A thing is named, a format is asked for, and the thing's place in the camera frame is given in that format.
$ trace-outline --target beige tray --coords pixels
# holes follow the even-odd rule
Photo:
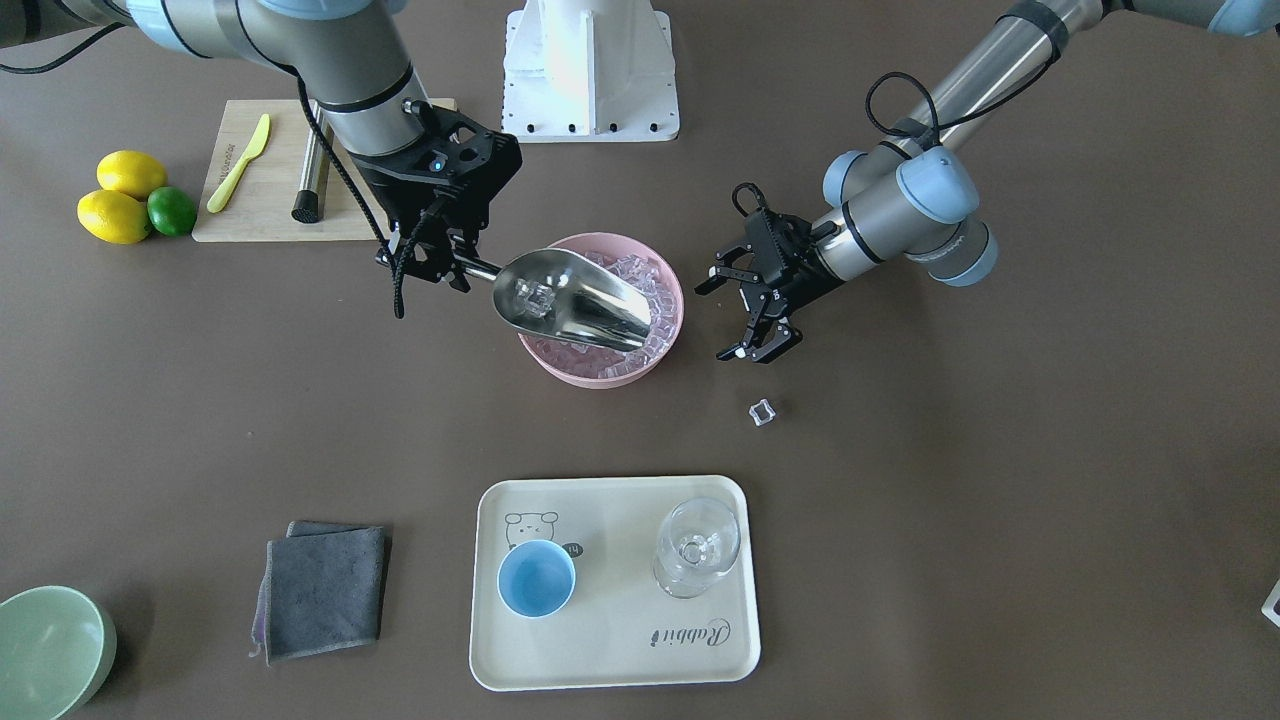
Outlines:
[[[691,600],[667,597],[652,560],[663,516],[709,496],[733,509],[737,564]],[[507,480],[480,498],[471,674],[490,691],[732,683],[760,659],[746,497],[723,475]],[[502,559],[529,537],[575,543],[577,587],[530,620],[498,600]]]

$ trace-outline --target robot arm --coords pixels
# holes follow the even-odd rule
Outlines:
[[[1240,36],[1280,23],[1280,0],[1016,3],[932,92],[920,86],[925,101],[882,127],[887,133],[870,152],[837,158],[823,179],[827,214],[812,223],[778,214],[755,186],[739,186],[735,205],[744,188],[756,197],[750,213],[739,205],[745,237],[716,254],[708,279],[695,288],[708,295],[730,281],[740,284],[746,333],[718,357],[777,359],[803,337],[791,325],[794,311],[899,255],[950,286],[984,278],[998,246],[973,217],[978,192],[951,151],[1055,63],[1071,37],[1121,9]],[[735,266],[744,258],[750,258],[746,268]]]
[[[397,3],[0,0],[0,46],[122,23],[177,53],[243,58],[296,76],[397,231],[376,259],[397,278],[401,314],[404,274],[470,290],[465,270],[483,263],[476,242],[489,202],[521,155],[515,137],[431,106],[388,5]],[[419,243],[425,260],[415,258]]]

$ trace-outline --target lime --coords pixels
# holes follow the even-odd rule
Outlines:
[[[157,187],[147,196],[147,217],[161,234],[188,234],[196,227],[196,202],[177,187]]]

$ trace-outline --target metal ice scoop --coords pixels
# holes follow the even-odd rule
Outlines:
[[[544,247],[498,268],[458,258],[471,277],[493,283],[493,305],[517,331],[621,352],[649,337],[649,301],[622,278],[577,252]]]

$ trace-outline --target wooden cutting board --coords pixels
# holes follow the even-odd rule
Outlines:
[[[431,102],[442,108],[457,108],[451,99],[436,97]],[[266,150],[248,164],[227,208],[221,213],[209,213],[205,210],[205,204],[244,150],[262,113],[271,115],[271,135]],[[324,219],[303,224],[289,215],[298,193],[302,158],[310,136],[307,119],[297,100],[228,100],[223,111],[223,124],[218,128],[214,154],[209,161],[209,173],[205,176],[205,186],[200,192],[196,228],[191,236],[200,242],[374,240],[374,232],[365,222],[364,214],[332,167],[325,183]],[[356,187],[369,202],[374,219],[389,236],[387,214],[378,208],[365,181],[348,160],[347,151],[337,141],[333,145]]]

